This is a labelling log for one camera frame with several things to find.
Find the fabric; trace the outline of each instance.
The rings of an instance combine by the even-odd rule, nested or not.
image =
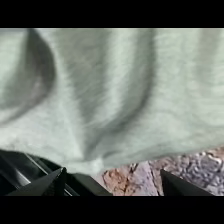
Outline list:
[[[0,148],[96,174],[224,143],[224,30],[0,30]]]

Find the ground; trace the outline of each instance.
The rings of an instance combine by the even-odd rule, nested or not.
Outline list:
[[[224,195],[224,148],[122,166],[96,177],[114,196],[160,196],[160,169],[214,195]]]

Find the t-shirt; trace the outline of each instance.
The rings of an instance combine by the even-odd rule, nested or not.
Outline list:
[[[0,148],[70,173],[224,144],[221,28],[0,30]]]

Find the light green cloth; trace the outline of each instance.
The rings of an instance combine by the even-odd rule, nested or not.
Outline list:
[[[0,30],[0,148],[95,174],[222,144],[223,29]]]

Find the gray fabric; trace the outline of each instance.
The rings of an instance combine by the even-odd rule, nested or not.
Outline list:
[[[224,143],[223,29],[1,29],[0,147],[69,172]]]

